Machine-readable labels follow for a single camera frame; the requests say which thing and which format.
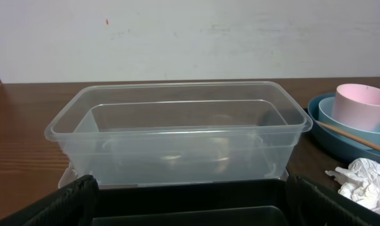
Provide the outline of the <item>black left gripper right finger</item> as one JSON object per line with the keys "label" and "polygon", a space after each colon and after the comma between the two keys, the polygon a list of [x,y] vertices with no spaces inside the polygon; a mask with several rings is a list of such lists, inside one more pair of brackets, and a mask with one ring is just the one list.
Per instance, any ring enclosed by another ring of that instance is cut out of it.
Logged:
{"label": "black left gripper right finger", "polygon": [[308,178],[291,176],[285,189],[295,225],[380,226],[380,214]]}

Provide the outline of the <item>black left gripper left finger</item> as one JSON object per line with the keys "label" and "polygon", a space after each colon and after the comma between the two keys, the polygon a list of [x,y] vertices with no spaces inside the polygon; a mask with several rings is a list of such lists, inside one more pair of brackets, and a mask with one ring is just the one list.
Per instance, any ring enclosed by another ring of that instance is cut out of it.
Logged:
{"label": "black left gripper left finger", "polygon": [[85,175],[0,220],[0,226],[88,226],[98,197],[96,179]]}

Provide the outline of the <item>white napkin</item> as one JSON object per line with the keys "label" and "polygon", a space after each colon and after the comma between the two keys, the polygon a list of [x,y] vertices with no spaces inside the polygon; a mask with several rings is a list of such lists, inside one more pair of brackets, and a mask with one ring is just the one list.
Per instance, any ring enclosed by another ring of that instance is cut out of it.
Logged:
{"label": "white napkin", "polygon": [[341,185],[338,193],[380,215],[380,164],[367,158],[355,159],[347,168],[325,172]]}

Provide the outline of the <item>wooden chopstick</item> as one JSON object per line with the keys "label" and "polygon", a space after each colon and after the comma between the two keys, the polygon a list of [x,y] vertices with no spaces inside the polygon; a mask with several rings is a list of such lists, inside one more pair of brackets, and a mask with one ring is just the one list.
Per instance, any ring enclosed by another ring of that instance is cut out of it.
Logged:
{"label": "wooden chopstick", "polygon": [[330,125],[322,123],[320,121],[317,121],[317,124],[321,125],[324,128],[330,129],[331,131],[336,132],[337,134],[340,134],[340,135],[342,135],[344,137],[347,137],[347,138],[349,138],[349,139],[351,139],[351,140],[353,140],[353,141],[355,141],[357,143],[363,144],[363,145],[365,145],[367,147],[370,147],[370,148],[375,149],[376,151],[380,152],[380,146],[377,145],[377,144],[374,144],[374,143],[369,142],[369,141],[367,141],[365,139],[359,138],[359,137],[357,137],[355,135],[349,134],[349,133],[347,133],[345,131],[342,131],[342,130],[334,127],[334,126],[330,126]]}

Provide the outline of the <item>pink plastic cup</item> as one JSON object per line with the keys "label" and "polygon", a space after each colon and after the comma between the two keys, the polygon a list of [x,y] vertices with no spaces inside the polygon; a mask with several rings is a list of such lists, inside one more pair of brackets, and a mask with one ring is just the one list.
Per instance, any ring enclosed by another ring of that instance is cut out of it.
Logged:
{"label": "pink plastic cup", "polygon": [[346,126],[374,131],[380,125],[380,89],[356,83],[339,85],[332,118]]}

